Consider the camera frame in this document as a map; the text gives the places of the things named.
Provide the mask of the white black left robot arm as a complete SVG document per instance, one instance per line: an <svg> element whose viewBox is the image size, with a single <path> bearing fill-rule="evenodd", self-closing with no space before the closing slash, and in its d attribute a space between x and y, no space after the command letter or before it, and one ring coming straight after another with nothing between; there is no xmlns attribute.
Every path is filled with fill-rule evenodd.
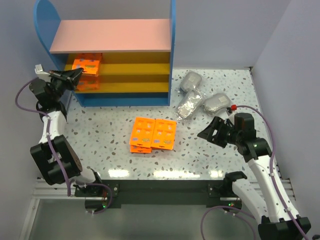
<svg viewBox="0 0 320 240"><path fill-rule="evenodd" d="M39 143L30 148L42 178L50 186L75 182L80 188L101 184L99 174L93 169L83 169L81 160L64 136L67 110L61 101L65 91L75 90L84 69L51 70L45 73L49 81L37 77L29 90L37 99L36 112L43 122Z"/></svg>

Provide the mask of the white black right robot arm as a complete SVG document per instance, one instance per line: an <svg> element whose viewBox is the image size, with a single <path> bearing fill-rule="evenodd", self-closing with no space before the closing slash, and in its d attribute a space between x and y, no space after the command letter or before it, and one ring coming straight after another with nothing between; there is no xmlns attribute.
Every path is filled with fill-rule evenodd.
<svg viewBox="0 0 320 240"><path fill-rule="evenodd" d="M281 182L272 151L264 138L257 137L255 120L250 113L236 113L234 120L214 117L198 137L225 148L235 145L253 172L260 187L258 194L241 171L225 174L220 192L239 197L258 224L262 240L307 239L311 223L300 213L288 197Z"/></svg>

